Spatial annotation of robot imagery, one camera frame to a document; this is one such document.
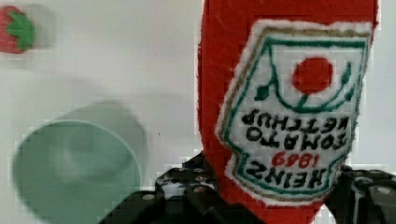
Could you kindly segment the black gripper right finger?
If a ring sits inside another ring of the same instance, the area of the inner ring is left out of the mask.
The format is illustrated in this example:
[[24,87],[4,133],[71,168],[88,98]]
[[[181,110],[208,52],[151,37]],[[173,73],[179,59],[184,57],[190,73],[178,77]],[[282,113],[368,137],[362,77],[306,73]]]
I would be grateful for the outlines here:
[[336,224],[396,224],[395,175],[343,165],[325,205]]

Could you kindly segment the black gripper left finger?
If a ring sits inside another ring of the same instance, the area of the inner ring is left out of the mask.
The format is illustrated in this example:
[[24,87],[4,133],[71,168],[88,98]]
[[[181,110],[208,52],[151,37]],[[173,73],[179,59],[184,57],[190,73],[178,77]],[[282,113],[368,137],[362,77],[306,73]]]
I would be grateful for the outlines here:
[[155,190],[127,196],[98,224],[264,224],[240,203],[219,196],[218,181],[198,154],[158,177]]

